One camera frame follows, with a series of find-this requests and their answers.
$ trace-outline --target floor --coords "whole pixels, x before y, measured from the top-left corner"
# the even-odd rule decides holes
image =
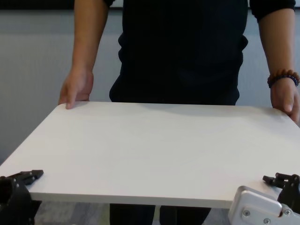
[[[159,225],[157,208],[153,225]],[[205,225],[229,225],[228,210],[213,209]],[[109,206],[94,203],[43,202],[36,225],[109,225]]]

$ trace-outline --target black mechanical claw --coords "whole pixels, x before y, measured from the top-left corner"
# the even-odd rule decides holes
[[[41,202],[31,199],[25,185],[32,184],[43,174],[42,170],[33,170],[0,177],[1,225],[34,225]]]
[[[276,173],[275,178],[264,176],[263,180],[271,186],[281,188],[278,202],[300,214],[300,176]]]

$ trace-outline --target black pants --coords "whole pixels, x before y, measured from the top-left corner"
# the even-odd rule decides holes
[[[111,225],[152,225],[154,205],[110,205]],[[162,206],[161,225],[201,225],[210,212],[209,208]]]
[[[239,92],[237,88],[227,91],[217,89],[211,94],[207,91],[185,90],[181,93],[155,94],[148,85],[137,89],[133,85],[115,83],[110,92],[113,102],[197,104],[197,105],[235,105]],[[110,205],[110,225],[152,225],[154,205]],[[161,225],[201,225],[210,212],[209,208],[162,206],[160,209]]]

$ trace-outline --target person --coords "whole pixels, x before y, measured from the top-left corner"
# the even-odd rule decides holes
[[[88,101],[98,45],[113,0],[75,0],[72,67],[59,104]],[[298,123],[294,0],[250,0],[271,75],[271,102]],[[113,102],[235,105],[247,0],[124,0],[120,76]],[[151,225],[155,206],[110,205],[111,225]],[[161,225],[199,225],[210,209],[162,206]]]

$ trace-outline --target white tabletop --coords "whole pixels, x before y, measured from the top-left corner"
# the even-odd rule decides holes
[[[0,167],[44,170],[34,200],[229,208],[263,175],[299,173],[300,129],[273,109],[79,103],[58,106]]]

